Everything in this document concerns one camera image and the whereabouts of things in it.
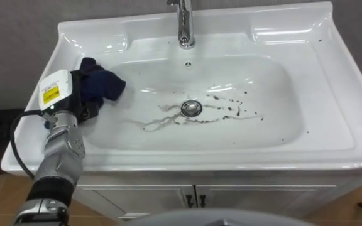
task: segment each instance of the vanity cabinet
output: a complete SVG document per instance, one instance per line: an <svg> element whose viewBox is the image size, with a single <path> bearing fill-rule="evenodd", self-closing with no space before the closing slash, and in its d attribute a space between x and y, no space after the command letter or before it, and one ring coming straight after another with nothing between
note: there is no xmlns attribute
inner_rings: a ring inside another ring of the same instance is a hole
<svg viewBox="0 0 362 226"><path fill-rule="evenodd" d="M115 185L79 186L84 196L121 220L188 208L232 208L294 217L334 186Z"/></svg>
<svg viewBox="0 0 362 226"><path fill-rule="evenodd" d="M197 185L199 208L253 210L293 217L335 186Z"/></svg>
<svg viewBox="0 0 362 226"><path fill-rule="evenodd" d="M117 222L190 208L302 218L361 185L362 170L134 172L83 176L74 198Z"/></svg>
<svg viewBox="0 0 362 226"><path fill-rule="evenodd" d="M121 220L197 207L193 185L79 186L78 190Z"/></svg>

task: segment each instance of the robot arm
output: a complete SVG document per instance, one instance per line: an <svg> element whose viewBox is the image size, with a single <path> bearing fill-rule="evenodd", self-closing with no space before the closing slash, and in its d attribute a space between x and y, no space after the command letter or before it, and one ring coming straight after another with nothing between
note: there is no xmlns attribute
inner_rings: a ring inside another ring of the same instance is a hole
<svg viewBox="0 0 362 226"><path fill-rule="evenodd" d="M45 158L33 186L14 220L15 226L67 225L69 205L82 173L85 156L77 118L69 111L52 115Z"/></svg>
<svg viewBox="0 0 362 226"><path fill-rule="evenodd" d="M85 157L78 120L87 113L80 101L79 71L56 72L40 82L39 103L50 133L33 186L14 225L64 226Z"/></svg>

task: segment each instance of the black cable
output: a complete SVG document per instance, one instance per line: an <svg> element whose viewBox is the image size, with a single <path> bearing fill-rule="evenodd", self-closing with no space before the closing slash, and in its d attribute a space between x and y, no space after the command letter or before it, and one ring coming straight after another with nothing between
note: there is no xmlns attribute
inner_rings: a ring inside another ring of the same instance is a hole
<svg viewBox="0 0 362 226"><path fill-rule="evenodd" d="M31 171L26 167L26 165L24 164L24 162L22 161L22 159L19 156L18 153L18 148L16 147L15 144L15 128L19 123L19 120L23 117L23 116L42 116L42 113L40 110L28 110L26 112L22 112L20 115L18 115L12 122L11 124L11 146L12 146L12 152L15 155L15 158L17 160L17 162L19 163L20 167L22 167L22 170L33 180L35 178L35 176L31 173Z"/></svg>

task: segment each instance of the chrome faucet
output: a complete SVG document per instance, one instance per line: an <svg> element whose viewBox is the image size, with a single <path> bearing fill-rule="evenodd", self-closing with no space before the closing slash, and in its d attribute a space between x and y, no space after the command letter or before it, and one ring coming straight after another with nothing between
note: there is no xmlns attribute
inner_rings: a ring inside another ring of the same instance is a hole
<svg viewBox="0 0 362 226"><path fill-rule="evenodd" d="M195 46L194 30L192 27L191 0L168 0L168 5L177 5L178 40L184 50Z"/></svg>

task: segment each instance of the yellow label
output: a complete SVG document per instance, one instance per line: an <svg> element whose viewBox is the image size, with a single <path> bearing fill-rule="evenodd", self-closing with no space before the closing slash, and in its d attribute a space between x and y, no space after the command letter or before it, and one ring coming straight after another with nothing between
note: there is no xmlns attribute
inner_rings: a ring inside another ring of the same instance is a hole
<svg viewBox="0 0 362 226"><path fill-rule="evenodd" d="M44 92L44 94L43 94L44 104L49 103L51 100L53 100L59 96L60 96L60 91L58 89L58 86L56 85L56 86L48 89L46 92Z"/></svg>

